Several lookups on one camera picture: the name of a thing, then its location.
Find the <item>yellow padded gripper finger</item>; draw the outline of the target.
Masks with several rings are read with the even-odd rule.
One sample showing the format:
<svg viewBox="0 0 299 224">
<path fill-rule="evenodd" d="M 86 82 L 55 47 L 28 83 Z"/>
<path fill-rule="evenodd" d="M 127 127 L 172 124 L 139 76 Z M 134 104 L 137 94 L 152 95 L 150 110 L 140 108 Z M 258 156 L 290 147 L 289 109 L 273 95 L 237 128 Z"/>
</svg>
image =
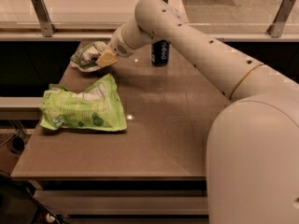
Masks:
<svg viewBox="0 0 299 224">
<path fill-rule="evenodd" d="M 100 57 L 96 60 L 96 64 L 103 68 L 110 66 L 118 61 L 116 55 L 111 50 L 104 51 Z"/>
</svg>

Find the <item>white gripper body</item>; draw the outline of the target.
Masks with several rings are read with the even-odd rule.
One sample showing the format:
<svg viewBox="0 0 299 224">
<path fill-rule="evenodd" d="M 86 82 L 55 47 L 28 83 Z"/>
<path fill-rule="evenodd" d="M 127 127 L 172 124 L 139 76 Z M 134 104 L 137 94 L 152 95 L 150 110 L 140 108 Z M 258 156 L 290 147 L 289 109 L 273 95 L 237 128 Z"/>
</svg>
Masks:
<svg viewBox="0 0 299 224">
<path fill-rule="evenodd" d="M 112 35 L 109 48 L 117 55 L 126 58 L 134 54 L 134 51 L 125 43 L 122 37 L 122 28 L 118 28 Z"/>
</svg>

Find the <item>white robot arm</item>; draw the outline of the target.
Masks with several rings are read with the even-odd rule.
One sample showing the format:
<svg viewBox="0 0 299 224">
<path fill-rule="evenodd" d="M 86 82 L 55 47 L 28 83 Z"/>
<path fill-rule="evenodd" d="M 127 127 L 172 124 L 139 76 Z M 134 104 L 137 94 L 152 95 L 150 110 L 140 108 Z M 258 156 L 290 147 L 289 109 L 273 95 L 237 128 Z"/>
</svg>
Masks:
<svg viewBox="0 0 299 224">
<path fill-rule="evenodd" d="M 299 224 L 299 87 L 270 66 L 139 0 L 97 64 L 164 39 L 230 100 L 206 143 L 210 224 Z"/>
</svg>

